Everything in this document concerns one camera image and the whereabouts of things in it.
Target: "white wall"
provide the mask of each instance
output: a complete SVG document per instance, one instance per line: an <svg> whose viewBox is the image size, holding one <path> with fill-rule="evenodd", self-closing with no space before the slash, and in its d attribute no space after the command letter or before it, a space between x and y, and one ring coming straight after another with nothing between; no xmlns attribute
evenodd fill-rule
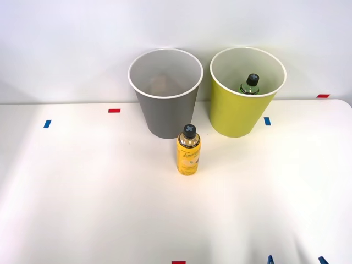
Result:
<svg viewBox="0 0 352 264"><path fill-rule="evenodd" d="M0 0L0 103L136 101L127 70L140 53L178 47L206 69L230 46L277 56L277 98L331 94L352 103L348 0Z"/></svg>

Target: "trash can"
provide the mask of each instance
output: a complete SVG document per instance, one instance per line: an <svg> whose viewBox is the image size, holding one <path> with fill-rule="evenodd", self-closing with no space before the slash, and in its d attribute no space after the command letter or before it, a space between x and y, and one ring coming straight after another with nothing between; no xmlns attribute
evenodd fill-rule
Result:
<svg viewBox="0 0 352 264"><path fill-rule="evenodd" d="M175 48L139 56L128 71L151 133L176 138L192 121L203 67L192 54Z"/></svg>
<svg viewBox="0 0 352 264"><path fill-rule="evenodd" d="M233 47L211 61L210 121L220 134L237 138L248 134L286 81L286 69L275 56L258 48ZM239 93L249 74L259 75L257 95Z"/></svg>

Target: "blue tape marker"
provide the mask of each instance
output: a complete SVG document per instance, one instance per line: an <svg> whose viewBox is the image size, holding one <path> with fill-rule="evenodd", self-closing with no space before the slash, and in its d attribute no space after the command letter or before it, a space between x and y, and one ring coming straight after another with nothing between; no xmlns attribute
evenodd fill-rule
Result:
<svg viewBox="0 0 352 264"><path fill-rule="evenodd" d="M51 120L46 120L44 128L49 128Z"/></svg>
<svg viewBox="0 0 352 264"><path fill-rule="evenodd" d="M269 117L264 117L265 125L271 125Z"/></svg>
<svg viewBox="0 0 352 264"><path fill-rule="evenodd" d="M329 264L323 256L319 257L320 264Z"/></svg>
<svg viewBox="0 0 352 264"><path fill-rule="evenodd" d="M268 264L275 264L272 255L268 257Z"/></svg>

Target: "green bottle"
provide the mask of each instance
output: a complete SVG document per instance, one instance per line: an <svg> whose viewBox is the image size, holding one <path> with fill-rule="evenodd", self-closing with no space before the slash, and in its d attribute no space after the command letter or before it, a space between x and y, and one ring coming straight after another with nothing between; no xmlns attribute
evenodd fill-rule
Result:
<svg viewBox="0 0 352 264"><path fill-rule="evenodd" d="M247 82L240 85L238 90L241 94L246 95L257 95L259 93L258 87L259 76L255 73L251 73L248 76Z"/></svg>

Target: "yellow-green bin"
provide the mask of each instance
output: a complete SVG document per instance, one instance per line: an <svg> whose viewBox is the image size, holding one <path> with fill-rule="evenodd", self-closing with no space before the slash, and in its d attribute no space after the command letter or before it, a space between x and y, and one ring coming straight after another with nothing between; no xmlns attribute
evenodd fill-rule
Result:
<svg viewBox="0 0 352 264"><path fill-rule="evenodd" d="M248 134L286 81L284 65L270 53L252 47L220 51L210 63L212 94L210 122L220 134ZM259 93L239 93L248 75L259 75Z"/></svg>

